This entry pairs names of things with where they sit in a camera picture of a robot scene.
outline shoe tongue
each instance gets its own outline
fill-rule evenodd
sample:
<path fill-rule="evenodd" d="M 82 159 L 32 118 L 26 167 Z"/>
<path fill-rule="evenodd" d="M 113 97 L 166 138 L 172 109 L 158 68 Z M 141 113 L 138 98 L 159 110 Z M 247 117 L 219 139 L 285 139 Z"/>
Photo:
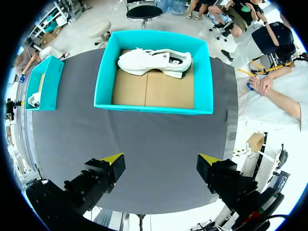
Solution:
<path fill-rule="evenodd" d="M 170 53 L 166 52 L 166 53 L 154 54 L 152 57 L 154 57 L 155 59 L 160 60 L 161 62 L 169 63 Z"/>

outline beige stool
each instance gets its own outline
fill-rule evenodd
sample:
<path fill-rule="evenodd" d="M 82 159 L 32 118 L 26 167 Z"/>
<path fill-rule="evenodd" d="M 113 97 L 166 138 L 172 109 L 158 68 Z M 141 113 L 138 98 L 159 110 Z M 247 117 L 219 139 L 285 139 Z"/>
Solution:
<path fill-rule="evenodd" d="M 111 23 L 109 20 L 102 20 L 94 30 L 88 33 L 88 37 L 91 39 L 101 37 L 100 40 L 94 43 L 95 46 L 99 45 L 99 48 L 102 48 L 107 45 L 107 41 L 110 37 L 110 32 L 108 31 L 110 27 Z"/>

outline white shirt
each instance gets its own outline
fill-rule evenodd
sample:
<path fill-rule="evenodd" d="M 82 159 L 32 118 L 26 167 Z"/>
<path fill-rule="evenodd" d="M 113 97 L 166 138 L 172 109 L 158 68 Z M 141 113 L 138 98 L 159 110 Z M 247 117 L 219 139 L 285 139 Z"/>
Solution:
<path fill-rule="evenodd" d="M 299 102 L 301 108 L 301 124 L 289 116 L 283 109 L 276 106 L 266 96 L 252 90 L 244 108 L 244 116 L 262 122 L 290 125 L 300 124 L 301 131 L 308 131 L 308 62 L 296 60 L 291 73 L 273 81 L 272 88 Z"/>

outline white shoe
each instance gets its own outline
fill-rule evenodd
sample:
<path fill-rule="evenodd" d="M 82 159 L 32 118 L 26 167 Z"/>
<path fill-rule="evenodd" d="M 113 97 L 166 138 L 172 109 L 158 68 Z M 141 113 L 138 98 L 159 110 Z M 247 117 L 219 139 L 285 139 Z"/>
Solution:
<path fill-rule="evenodd" d="M 182 78 L 192 64 L 192 55 L 169 49 L 153 51 L 137 48 L 122 54 L 117 64 L 123 71 L 136 76 L 158 69 L 167 76 Z"/>

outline gray tabletop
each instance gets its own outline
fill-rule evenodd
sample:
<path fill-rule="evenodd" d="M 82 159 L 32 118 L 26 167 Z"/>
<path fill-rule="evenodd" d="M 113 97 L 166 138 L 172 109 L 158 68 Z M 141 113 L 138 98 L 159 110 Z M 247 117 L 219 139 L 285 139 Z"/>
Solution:
<path fill-rule="evenodd" d="M 67 59 L 56 111 L 33 112 L 33 137 L 44 177 L 63 189 L 63 182 L 75 178 L 91 158 L 123 152 L 126 170 L 98 206 L 160 214 L 208 204 L 211 194 L 196 171 L 197 155 L 221 159 L 232 155 L 237 123 L 234 68 L 210 59 L 212 115 L 109 111 L 93 107 L 103 52 L 93 50 Z"/>

